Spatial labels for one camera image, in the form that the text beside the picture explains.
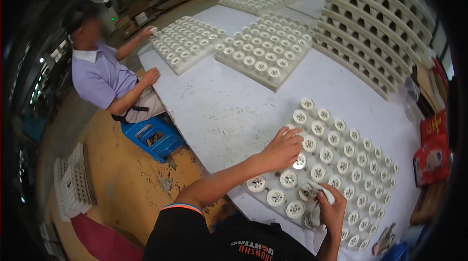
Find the orange stripe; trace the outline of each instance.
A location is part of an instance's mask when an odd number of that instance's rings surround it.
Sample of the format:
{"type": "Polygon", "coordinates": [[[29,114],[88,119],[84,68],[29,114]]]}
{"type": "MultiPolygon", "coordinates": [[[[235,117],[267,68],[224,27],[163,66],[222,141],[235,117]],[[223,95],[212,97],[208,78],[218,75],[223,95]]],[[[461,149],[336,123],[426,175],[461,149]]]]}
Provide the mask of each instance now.
{"type": "Polygon", "coordinates": [[[196,212],[198,212],[199,214],[203,215],[203,213],[200,211],[200,209],[195,208],[195,207],[192,207],[192,206],[189,206],[189,205],[183,205],[183,204],[168,205],[168,206],[166,206],[166,207],[163,207],[163,208],[161,209],[161,211],[163,211],[163,210],[165,210],[165,209],[168,209],[168,208],[187,208],[187,209],[196,211],[196,212]]]}

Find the cardboard box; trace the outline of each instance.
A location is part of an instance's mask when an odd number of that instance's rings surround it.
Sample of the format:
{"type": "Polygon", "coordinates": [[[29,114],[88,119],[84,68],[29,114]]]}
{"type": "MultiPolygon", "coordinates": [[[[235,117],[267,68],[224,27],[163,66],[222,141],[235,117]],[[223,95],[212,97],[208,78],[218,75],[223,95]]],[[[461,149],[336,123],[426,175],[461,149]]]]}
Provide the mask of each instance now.
{"type": "Polygon", "coordinates": [[[135,23],[130,19],[128,15],[119,19],[119,21],[116,22],[116,28],[125,38],[129,37],[131,34],[137,31],[135,23]]]}
{"type": "Polygon", "coordinates": [[[140,26],[144,24],[146,21],[148,21],[148,16],[146,15],[146,13],[142,12],[138,14],[137,16],[135,16],[135,20],[137,21],[137,24],[140,26]]]}
{"type": "Polygon", "coordinates": [[[136,0],[128,7],[128,15],[132,18],[149,8],[149,0],[136,0]]]}
{"type": "Polygon", "coordinates": [[[132,20],[128,15],[120,17],[119,20],[117,20],[116,22],[116,28],[121,29],[129,22],[132,22],[132,20]]]}

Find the man's left hand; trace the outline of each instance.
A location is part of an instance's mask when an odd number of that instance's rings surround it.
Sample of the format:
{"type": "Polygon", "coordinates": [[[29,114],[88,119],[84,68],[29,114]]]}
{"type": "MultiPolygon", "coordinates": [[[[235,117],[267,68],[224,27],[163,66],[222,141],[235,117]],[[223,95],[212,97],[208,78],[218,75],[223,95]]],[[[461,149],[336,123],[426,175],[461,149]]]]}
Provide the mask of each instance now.
{"type": "Polygon", "coordinates": [[[149,38],[151,36],[151,29],[154,28],[154,26],[147,26],[140,32],[140,36],[144,39],[149,38]]]}

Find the worker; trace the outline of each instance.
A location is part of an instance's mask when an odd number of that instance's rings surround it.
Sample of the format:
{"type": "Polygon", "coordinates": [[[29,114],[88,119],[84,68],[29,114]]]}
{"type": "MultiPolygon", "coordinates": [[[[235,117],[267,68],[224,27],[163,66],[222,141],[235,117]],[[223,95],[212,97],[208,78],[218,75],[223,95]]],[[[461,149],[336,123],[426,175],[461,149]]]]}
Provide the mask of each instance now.
{"type": "Polygon", "coordinates": [[[80,1],[65,13],[62,26],[73,42],[72,81],[79,96],[108,111],[116,121],[137,123],[165,112],[151,86],[160,77],[157,68],[142,79],[119,61],[150,35],[140,31],[118,50],[102,43],[102,4],[80,1]]]}
{"type": "Polygon", "coordinates": [[[317,257],[278,228],[279,225],[228,217],[224,225],[210,234],[202,214],[203,208],[246,180],[289,168],[302,149],[303,138],[297,135],[301,131],[283,127],[262,152],[184,188],[173,204],[161,209],[143,260],[336,260],[346,199],[330,185],[321,184],[335,197],[333,205],[322,192],[317,195],[320,218],[328,229],[317,257]]]}

